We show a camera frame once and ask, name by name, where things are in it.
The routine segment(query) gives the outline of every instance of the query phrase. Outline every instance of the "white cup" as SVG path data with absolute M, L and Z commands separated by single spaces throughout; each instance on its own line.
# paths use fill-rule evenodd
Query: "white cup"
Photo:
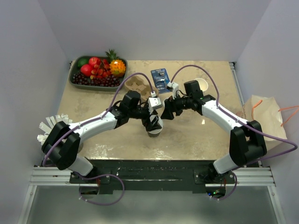
M 205 92 L 209 88 L 209 84 L 206 80 L 202 78 L 196 78 L 195 80 L 198 81 L 201 91 Z

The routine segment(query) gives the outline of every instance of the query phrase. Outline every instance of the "dark green tray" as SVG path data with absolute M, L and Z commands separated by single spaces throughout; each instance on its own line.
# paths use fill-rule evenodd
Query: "dark green tray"
M 74 84 L 71 82 L 72 78 L 73 78 L 73 75 L 76 74 L 77 72 L 80 71 L 80 68 L 78 68 L 78 61 L 81 59 L 81 58 L 86 58 L 86 59 L 90 59 L 91 57 L 98 57 L 100 58 L 101 60 L 102 59 L 107 59 L 107 57 L 99 57 L 99 56 L 81 56 L 79 58 L 77 58 L 77 60 L 75 61 L 72 69 L 71 69 L 71 72 L 70 72 L 70 76 L 69 76 L 69 82 L 71 85 L 75 86 L 76 88 L 78 89 L 83 89 L 83 90 L 93 90 L 93 91 L 110 91 L 110 92 L 115 92 L 118 88 L 118 86 L 116 87 L 105 87 L 105 86 L 90 86 L 90 85 L 79 85 L 79 84 Z M 123 81 L 123 79 L 127 76 L 127 68 L 128 68 L 128 63 L 125 59 L 123 58 L 119 58 L 120 60 L 122 60 L 125 65 L 126 65 L 126 71 L 125 71 L 125 75 L 121 78 L 119 78 L 120 82 Z

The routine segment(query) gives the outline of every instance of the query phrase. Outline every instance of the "blue card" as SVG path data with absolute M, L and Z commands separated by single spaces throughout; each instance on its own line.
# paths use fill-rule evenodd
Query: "blue card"
M 153 77 L 155 87 L 159 90 L 159 94 L 170 92 L 170 90 L 166 88 L 167 84 L 170 82 L 166 69 L 156 69 L 150 72 Z

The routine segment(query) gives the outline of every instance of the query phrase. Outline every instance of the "green lime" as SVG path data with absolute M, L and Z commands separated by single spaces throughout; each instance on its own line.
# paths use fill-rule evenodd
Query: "green lime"
M 78 68 L 81 68 L 82 65 L 85 65 L 85 64 L 88 64 L 88 59 L 86 58 L 81 58 L 79 61 L 78 61 Z

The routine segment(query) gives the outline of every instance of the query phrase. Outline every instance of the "gray wall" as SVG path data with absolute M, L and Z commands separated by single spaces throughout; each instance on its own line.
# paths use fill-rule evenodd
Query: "gray wall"
M 14 224 L 42 157 L 39 123 L 57 112 L 68 64 L 36 0 L 2 1 L 0 30 L 0 223 Z
M 69 59 L 235 61 L 271 0 L 39 0 Z
M 251 94 L 274 96 L 280 107 L 299 105 L 299 1 L 272 0 L 237 61 L 245 99 Z M 286 119 L 294 111 L 284 112 Z M 289 139 L 299 143 L 299 114 L 285 125 Z M 271 153 L 289 149 L 281 144 Z M 289 224 L 298 223 L 299 150 L 270 160 L 279 198 Z

